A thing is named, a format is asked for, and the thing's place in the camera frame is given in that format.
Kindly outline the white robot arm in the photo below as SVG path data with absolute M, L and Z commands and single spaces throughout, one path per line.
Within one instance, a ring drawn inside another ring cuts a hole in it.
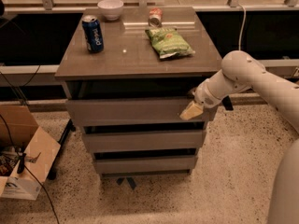
M 262 63 L 242 50 L 224 56 L 221 70 L 195 88 L 193 100 L 180 118 L 193 119 L 226 96 L 247 89 L 257 92 L 299 132 L 298 85 L 268 72 Z M 279 164 L 267 224 L 299 224 L 299 140 L 292 143 Z

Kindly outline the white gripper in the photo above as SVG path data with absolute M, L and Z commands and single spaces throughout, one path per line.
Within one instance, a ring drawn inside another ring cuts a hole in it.
M 206 79 L 196 89 L 188 91 L 190 97 L 194 97 L 195 101 L 191 101 L 179 115 L 183 120 L 193 119 L 200 116 L 204 108 L 213 108 L 221 103 L 221 99 L 217 98 L 209 90 L 210 79 Z

